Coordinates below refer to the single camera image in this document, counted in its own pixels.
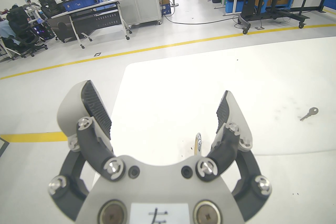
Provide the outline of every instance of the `office chair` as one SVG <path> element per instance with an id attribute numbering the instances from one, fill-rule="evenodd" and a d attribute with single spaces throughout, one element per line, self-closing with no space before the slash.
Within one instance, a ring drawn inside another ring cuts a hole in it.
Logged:
<path id="1" fill-rule="evenodd" d="M 48 49 L 46 44 L 37 45 L 40 38 L 30 27 L 27 14 L 22 7 L 11 9 L 7 14 L 7 20 L 9 21 L 9 26 L 16 34 L 15 39 L 20 42 L 19 46 L 25 47 L 25 51 L 21 52 L 21 57 L 26 58 L 25 55 L 27 54 L 34 57 L 34 53 L 38 50 L 42 48 Z"/>

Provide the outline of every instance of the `silver bolt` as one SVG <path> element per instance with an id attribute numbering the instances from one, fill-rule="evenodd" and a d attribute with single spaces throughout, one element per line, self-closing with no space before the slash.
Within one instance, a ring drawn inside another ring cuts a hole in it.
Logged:
<path id="1" fill-rule="evenodd" d="M 78 121 L 79 127 L 83 127 L 83 128 L 87 127 L 89 125 L 89 123 L 90 123 L 90 120 L 89 120 L 88 117 L 81 118 Z"/>
<path id="2" fill-rule="evenodd" d="M 54 195 L 56 193 L 56 190 L 59 188 L 63 188 L 66 186 L 66 177 L 64 176 L 56 176 L 51 180 L 49 183 L 48 191 L 50 195 Z"/>
<path id="3" fill-rule="evenodd" d="M 246 137 L 241 137 L 239 140 L 239 145 L 246 151 L 252 149 L 252 141 Z"/>
<path id="4" fill-rule="evenodd" d="M 262 195 L 268 196 L 272 193 L 272 185 L 265 176 L 259 175 L 255 177 L 254 181 L 258 184 Z"/>
<path id="5" fill-rule="evenodd" d="M 111 174 L 111 180 L 119 178 L 124 170 L 124 163 L 119 158 L 110 158 L 104 165 L 104 170 Z"/>
<path id="6" fill-rule="evenodd" d="M 205 177 L 207 175 L 215 175 L 218 174 L 217 165 L 211 158 L 202 158 L 197 162 L 197 171 L 201 177 Z"/>
<path id="7" fill-rule="evenodd" d="M 239 127 L 235 123 L 226 123 L 225 127 L 230 129 L 230 131 L 233 132 L 234 135 L 240 135 Z"/>

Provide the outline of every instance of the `key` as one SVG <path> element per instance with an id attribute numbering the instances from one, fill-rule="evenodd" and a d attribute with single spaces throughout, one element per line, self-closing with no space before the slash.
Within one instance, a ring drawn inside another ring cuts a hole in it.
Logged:
<path id="1" fill-rule="evenodd" d="M 315 115 L 317 113 L 318 113 L 318 108 L 317 107 L 312 107 L 311 109 L 309 109 L 308 113 L 300 119 L 300 121 L 303 121 L 306 118 L 308 118 L 309 116 Z"/>

